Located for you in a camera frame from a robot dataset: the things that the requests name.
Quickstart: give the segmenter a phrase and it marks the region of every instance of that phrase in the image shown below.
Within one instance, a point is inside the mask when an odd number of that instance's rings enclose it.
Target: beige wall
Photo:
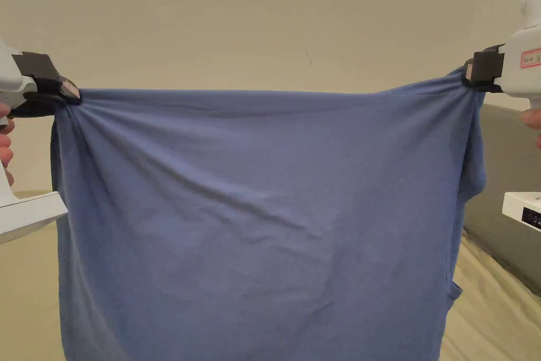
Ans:
[[[49,53],[81,87],[368,92],[462,64],[472,51],[475,4],[0,0],[0,6],[6,43]],[[49,121],[19,120],[18,126],[15,187],[46,188]]]

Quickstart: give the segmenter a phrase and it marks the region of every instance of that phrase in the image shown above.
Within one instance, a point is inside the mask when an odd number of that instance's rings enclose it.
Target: blue t-shirt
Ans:
[[[82,91],[55,117],[68,361],[435,361],[482,94]]]

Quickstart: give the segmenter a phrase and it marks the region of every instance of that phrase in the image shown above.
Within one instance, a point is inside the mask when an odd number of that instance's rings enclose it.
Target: sticker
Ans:
[[[520,58],[521,68],[533,68],[541,66],[541,48],[533,51],[527,51]]]

